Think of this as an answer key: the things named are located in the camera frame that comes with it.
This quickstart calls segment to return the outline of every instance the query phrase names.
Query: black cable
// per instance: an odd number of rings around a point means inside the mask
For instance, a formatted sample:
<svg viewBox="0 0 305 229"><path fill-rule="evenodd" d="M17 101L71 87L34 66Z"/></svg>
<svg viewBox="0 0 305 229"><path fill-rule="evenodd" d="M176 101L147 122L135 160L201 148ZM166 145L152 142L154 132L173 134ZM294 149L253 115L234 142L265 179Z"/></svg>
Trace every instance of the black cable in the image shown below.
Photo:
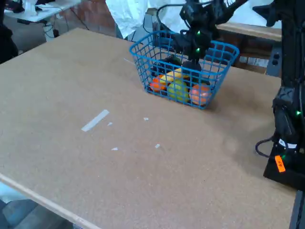
<svg viewBox="0 0 305 229"><path fill-rule="evenodd" d="M212 3L212 2L213 2L213 1L196 2L196 3L193 3L193 4L203 6L203 5L208 5L208 4ZM160 12L160 10L164 9L165 7L170 7L170 6L184 6L184 5L186 5L186 4L188 4L188 3L184 3L184 4L165 4L165 5L161 6L161 7L157 10L157 13L156 13L156 17L157 17L158 23L159 23L160 25L162 25L166 30L170 30L170 29L169 29L166 25L164 25L163 22L160 20L160 18L159 18L159 12Z"/></svg>
<svg viewBox="0 0 305 229"><path fill-rule="evenodd" d="M300 111L301 111L301 119L303 128L305 128L305 120L304 120L304 112L303 112L303 103L302 103L302 97L303 97L303 84L304 84L304 33L301 32L301 72L300 72L300 84L299 84L299 102L300 102Z"/></svg>
<svg viewBox="0 0 305 229"><path fill-rule="evenodd" d="M132 36L131 42L133 41L133 37L134 37L134 35L135 35L135 32L133 32L133 36Z"/></svg>
<svg viewBox="0 0 305 229"><path fill-rule="evenodd" d="M150 33L145 29L145 17L144 17L144 21L143 21L143 29L145 30L145 32Z"/></svg>
<svg viewBox="0 0 305 229"><path fill-rule="evenodd" d="M269 156L269 155L267 155L267 154L262 153L262 152L259 151L259 149L258 149L258 147L259 147L262 143L266 143L266 142L272 141L272 138L273 138L273 137L270 137L270 138L261 140L261 141L259 141L258 143L256 143L256 145L255 145L255 151L256 151L260 156L264 156L264 157L267 157L267 158L273 158L273 157L271 157L271 156Z"/></svg>
<svg viewBox="0 0 305 229"><path fill-rule="evenodd" d="M60 8L60 7L57 7L57 6L39 6L40 8L57 8L57 9L61 9L61 11L64 13L64 17L65 17L65 20L66 20L66 25L67 25L67 31L69 31L69 26L68 26L68 21L67 21L67 17L66 17L66 12Z"/></svg>
<svg viewBox="0 0 305 229"><path fill-rule="evenodd" d="M70 10L72 11L72 13L74 13L74 15L78 18L78 20L80 20L80 22L83 24L83 26L85 26L86 29L89 30L88 26L82 21L82 19L80 19L80 17L74 12L74 10L72 10L72 8L70 8Z"/></svg>

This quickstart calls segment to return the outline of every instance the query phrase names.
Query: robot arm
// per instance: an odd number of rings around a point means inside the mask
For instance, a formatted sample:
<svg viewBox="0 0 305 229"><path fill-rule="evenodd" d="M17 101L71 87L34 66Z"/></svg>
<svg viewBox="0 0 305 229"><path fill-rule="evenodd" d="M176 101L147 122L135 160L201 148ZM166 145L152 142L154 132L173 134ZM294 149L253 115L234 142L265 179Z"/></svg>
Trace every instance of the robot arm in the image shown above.
<svg viewBox="0 0 305 229"><path fill-rule="evenodd" d="M186 0L180 16L189 30L182 30L173 37L176 52L183 52L191 63L198 64L199 59L205 57L211 40L218 37L216 25L227 22L246 2L213 0L200 3L199 0ZM273 100L275 132L271 138L258 142L255 149L259 155L269 158L265 177L302 191L305 191L304 9L304 0L274 0L269 5L253 8L267 20L267 26L282 21L282 81ZM267 141L274 142L270 155L258 150L258 146ZM277 165L279 158L285 172L281 172Z"/></svg>

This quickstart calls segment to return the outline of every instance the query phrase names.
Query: cable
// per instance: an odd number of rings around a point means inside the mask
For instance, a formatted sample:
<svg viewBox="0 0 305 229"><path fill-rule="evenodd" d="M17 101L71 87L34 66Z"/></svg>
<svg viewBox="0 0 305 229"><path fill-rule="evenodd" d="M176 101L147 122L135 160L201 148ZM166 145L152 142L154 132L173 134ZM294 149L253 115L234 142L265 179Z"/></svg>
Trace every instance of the cable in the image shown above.
<svg viewBox="0 0 305 229"><path fill-rule="evenodd" d="M57 6L47 6L47 7L39 6L39 8L57 8L57 9L61 9L61 11L64 13L64 17L65 17L65 20L66 20L67 31L69 31L69 26L68 26L68 21L67 21L67 17L66 17L66 12L62 8L57 7Z"/></svg>
<svg viewBox="0 0 305 229"><path fill-rule="evenodd" d="M132 36L131 42L133 41L133 37L134 37L134 35L135 35L135 32L133 32L133 36Z"/></svg>
<svg viewBox="0 0 305 229"><path fill-rule="evenodd" d="M303 97L303 83L304 83L304 33L301 32L301 72L300 72L300 84L299 84L299 102L300 102L300 111L301 111L301 119L302 119L302 125L303 128L305 128L305 120L304 120L304 112L303 112L303 103L302 103L302 97Z"/></svg>
<svg viewBox="0 0 305 229"><path fill-rule="evenodd" d="M70 10L72 11L72 13L74 13L74 15L78 18L78 20L80 20L80 22L86 27L86 29L89 30L88 26L80 19L80 17L74 12L74 10L72 10L72 8L70 8Z"/></svg>
<svg viewBox="0 0 305 229"><path fill-rule="evenodd" d="M203 5L208 5L208 4L212 3L212 2L213 2L213 1L196 2L196 3L194 3L194 4L195 4L195 5L201 5L201 6L203 6ZM166 28L166 30L170 30L170 29L169 29L166 25L164 25L163 22L160 20L160 18L159 18L159 12L160 12L160 10L164 9L165 7L170 7L170 6L184 6L184 5L186 5L186 4L188 4L188 3L184 3L184 4L165 4L165 5L161 6L161 7L157 10L157 14L156 14L158 23L159 23L160 25L163 25L163 26Z"/></svg>
<svg viewBox="0 0 305 229"><path fill-rule="evenodd" d="M143 21L143 29L145 30L145 32L150 33L150 32L148 32L148 31L145 29L144 25L145 25L145 17L144 17L144 21Z"/></svg>
<svg viewBox="0 0 305 229"><path fill-rule="evenodd" d="M45 35L47 35L48 37L50 38L54 38L54 37L51 37L49 36L47 33L54 30L54 26L55 26L55 21L56 21L56 17L54 17L54 22L53 24L51 23L51 28L48 30L48 31L43 31Z"/></svg>
<svg viewBox="0 0 305 229"><path fill-rule="evenodd" d="M259 149L258 149L258 147L259 147L262 143L266 143L266 142L272 141L272 138L273 138L273 137L270 137L270 138L261 140L261 141L259 141L258 143L256 143L256 145L255 145L255 151L256 151L260 156L264 156L264 157L267 157L267 158L274 158L274 157L271 157L271 156L269 156L269 155L267 155L267 154L262 153L262 152L259 151Z"/></svg>

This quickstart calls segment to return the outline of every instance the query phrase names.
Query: wooden table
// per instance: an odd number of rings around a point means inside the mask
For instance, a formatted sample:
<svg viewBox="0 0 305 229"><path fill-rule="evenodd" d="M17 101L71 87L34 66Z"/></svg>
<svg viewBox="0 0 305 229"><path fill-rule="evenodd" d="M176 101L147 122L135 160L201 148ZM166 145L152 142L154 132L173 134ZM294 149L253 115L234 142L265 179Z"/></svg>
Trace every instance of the wooden table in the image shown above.
<svg viewBox="0 0 305 229"><path fill-rule="evenodd" d="M246 25L241 23L228 22L218 25L217 28L244 35L260 37L280 42L282 40L282 30L264 26Z"/></svg>
<svg viewBox="0 0 305 229"><path fill-rule="evenodd" d="M0 65L0 180L84 228L287 229L254 153L280 79L231 68L201 111L145 93L129 46L77 29Z"/></svg>

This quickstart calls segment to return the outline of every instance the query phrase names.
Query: orange sticker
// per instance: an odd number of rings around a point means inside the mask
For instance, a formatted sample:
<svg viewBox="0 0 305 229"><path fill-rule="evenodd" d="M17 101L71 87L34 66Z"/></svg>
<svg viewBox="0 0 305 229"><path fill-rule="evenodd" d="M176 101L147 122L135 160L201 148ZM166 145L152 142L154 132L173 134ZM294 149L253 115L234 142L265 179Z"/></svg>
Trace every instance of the orange sticker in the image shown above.
<svg viewBox="0 0 305 229"><path fill-rule="evenodd" d="M283 173L283 172L286 171L281 156L279 156L279 155L275 156L275 162L276 162L278 171L279 171L280 173Z"/></svg>

